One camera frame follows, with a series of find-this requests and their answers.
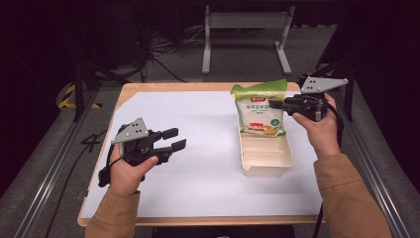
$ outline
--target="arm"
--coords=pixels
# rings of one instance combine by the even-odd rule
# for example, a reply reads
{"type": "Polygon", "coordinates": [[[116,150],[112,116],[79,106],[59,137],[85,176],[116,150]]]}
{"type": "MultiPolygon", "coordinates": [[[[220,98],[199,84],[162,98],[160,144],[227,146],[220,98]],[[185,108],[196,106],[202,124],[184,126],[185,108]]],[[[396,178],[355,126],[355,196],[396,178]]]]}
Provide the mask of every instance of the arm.
{"type": "MultiPolygon", "coordinates": [[[[115,145],[110,162],[120,158],[115,145]]],[[[134,237],[142,176],[158,162],[151,157],[136,167],[119,160],[111,167],[111,183],[95,215],[86,227],[85,237],[134,237]]]]}
{"type": "MultiPolygon", "coordinates": [[[[335,101],[326,94],[334,107],[335,101]]],[[[332,237],[391,237],[388,224],[371,197],[358,171],[337,142],[336,117],[331,111],[320,122],[294,113],[314,147],[318,187],[324,201],[324,214],[332,237]]]]}

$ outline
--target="human hand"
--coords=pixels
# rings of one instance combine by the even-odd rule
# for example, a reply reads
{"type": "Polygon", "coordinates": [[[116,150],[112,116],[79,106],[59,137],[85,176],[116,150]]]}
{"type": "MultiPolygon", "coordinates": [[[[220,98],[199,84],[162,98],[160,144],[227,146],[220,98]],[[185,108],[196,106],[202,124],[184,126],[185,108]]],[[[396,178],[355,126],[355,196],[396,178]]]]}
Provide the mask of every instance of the human hand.
{"type": "MultiPolygon", "coordinates": [[[[336,101],[333,97],[325,93],[325,98],[336,108],[336,101]]],[[[341,154],[337,141],[337,118],[330,109],[319,122],[314,122],[299,113],[293,113],[292,117],[306,129],[309,142],[314,147],[318,158],[341,154]]]]}
{"type": "MultiPolygon", "coordinates": [[[[114,146],[110,163],[120,159],[120,144],[114,146]]],[[[158,162],[158,157],[150,157],[136,167],[119,160],[111,167],[110,187],[121,194],[131,195],[137,191],[142,177],[158,162]]]]}

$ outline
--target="tan sleeve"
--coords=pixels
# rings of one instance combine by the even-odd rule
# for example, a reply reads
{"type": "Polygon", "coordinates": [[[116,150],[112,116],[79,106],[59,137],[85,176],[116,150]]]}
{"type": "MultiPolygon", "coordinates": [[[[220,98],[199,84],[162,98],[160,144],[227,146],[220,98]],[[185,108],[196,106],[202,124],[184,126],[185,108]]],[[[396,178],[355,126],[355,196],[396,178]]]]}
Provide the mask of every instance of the tan sleeve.
{"type": "Polygon", "coordinates": [[[319,158],[314,167],[332,237],[391,237],[382,211],[346,155],[319,158]]]}
{"type": "Polygon", "coordinates": [[[122,195],[111,188],[87,224],[85,237],[134,237],[140,193],[122,195]]]}

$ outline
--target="plastic bag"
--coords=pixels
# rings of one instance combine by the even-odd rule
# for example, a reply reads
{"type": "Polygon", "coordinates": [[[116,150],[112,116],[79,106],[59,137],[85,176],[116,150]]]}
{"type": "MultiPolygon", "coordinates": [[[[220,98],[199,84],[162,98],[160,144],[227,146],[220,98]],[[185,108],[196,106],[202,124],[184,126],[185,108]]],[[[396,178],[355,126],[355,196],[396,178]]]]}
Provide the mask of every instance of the plastic bag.
{"type": "Polygon", "coordinates": [[[234,85],[231,94],[235,97],[241,132],[270,137],[285,135],[283,110],[270,108],[268,101],[284,101],[286,90],[286,79],[262,82],[249,87],[234,85]]]}

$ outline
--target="white container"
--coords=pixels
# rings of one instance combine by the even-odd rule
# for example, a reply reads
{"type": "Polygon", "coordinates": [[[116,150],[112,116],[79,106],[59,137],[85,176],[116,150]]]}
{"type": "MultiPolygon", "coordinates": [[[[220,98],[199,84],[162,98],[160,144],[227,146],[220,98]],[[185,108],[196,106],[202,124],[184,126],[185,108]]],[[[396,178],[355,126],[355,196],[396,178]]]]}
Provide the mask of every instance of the white container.
{"type": "Polygon", "coordinates": [[[286,135],[264,137],[240,133],[243,172],[250,177],[280,177],[292,165],[293,156],[286,135]]]}

